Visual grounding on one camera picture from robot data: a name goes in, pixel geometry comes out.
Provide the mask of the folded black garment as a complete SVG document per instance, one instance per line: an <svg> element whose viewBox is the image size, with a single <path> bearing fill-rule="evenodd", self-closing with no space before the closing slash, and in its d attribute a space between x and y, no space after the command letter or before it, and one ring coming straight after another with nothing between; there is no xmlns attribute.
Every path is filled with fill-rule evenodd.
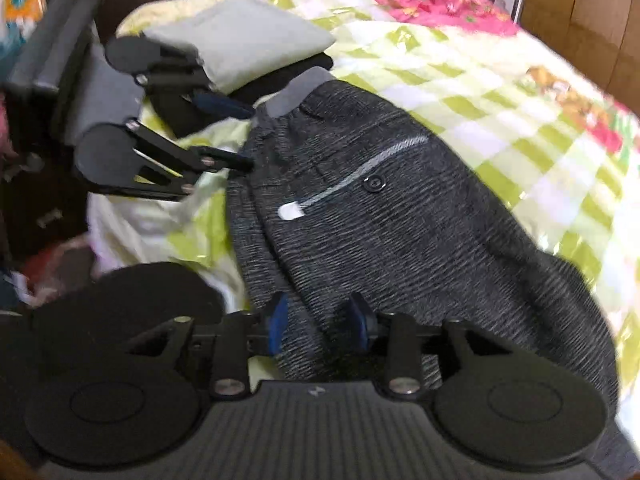
<svg viewBox="0 0 640 480"><path fill-rule="evenodd" d="M330 70L333 67L332 58L319 53L306 60L285 66L274 72L261 76L238 90L229 94L229 98L244 105L252 106L258 99L268 94L282 90L294 77L313 67ZM213 114L202 112L185 96L178 94L151 94L149 102L155 114L160 118L168 130L178 139L190 136L205 127L220 122L226 115L218 112Z"/></svg>

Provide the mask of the green checkered floral bedsheet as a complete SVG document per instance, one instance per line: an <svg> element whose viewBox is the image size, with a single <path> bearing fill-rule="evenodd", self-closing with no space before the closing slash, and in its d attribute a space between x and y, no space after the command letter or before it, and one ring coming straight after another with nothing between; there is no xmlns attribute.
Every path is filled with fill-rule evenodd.
<svg viewBox="0 0 640 480"><path fill-rule="evenodd" d="M122 35L222 0L136 6ZM639 122L521 29L422 26L409 0L264 0L334 37L337 78L398 105L445 140L536 244L570 260L613 332L618 421L639 435Z"/></svg>

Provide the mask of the brown wooden wardrobe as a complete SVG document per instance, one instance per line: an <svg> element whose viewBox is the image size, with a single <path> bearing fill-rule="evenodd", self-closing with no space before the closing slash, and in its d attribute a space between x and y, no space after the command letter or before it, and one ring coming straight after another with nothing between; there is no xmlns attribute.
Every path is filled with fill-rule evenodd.
<svg viewBox="0 0 640 480"><path fill-rule="evenodd" d="M639 110L639 0L524 0L522 26Z"/></svg>

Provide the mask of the dark grey knit pants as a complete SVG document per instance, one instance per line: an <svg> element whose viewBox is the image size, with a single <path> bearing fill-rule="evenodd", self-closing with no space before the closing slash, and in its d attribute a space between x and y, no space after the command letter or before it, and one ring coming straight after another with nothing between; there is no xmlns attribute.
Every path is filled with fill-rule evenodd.
<svg viewBox="0 0 640 480"><path fill-rule="evenodd" d="M256 112L226 204L246 293L288 297L283 377L211 424L224 479L626 479L639 469L615 421L608 324L569 262L539 250L497 196L430 130L313 68ZM468 321L596 388L608 409L588 460L503 469L463 454L423 401L377 385L382 359L352 344L347 301L437 326Z"/></svg>

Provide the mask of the folded light grey garment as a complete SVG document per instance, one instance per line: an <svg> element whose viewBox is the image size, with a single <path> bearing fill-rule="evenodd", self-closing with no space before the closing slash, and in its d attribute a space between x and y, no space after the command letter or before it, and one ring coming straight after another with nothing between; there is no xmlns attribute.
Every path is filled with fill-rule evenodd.
<svg viewBox="0 0 640 480"><path fill-rule="evenodd" d="M262 0L224 0L188 18L151 26L143 35L197 55L224 94L335 42L324 28Z"/></svg>

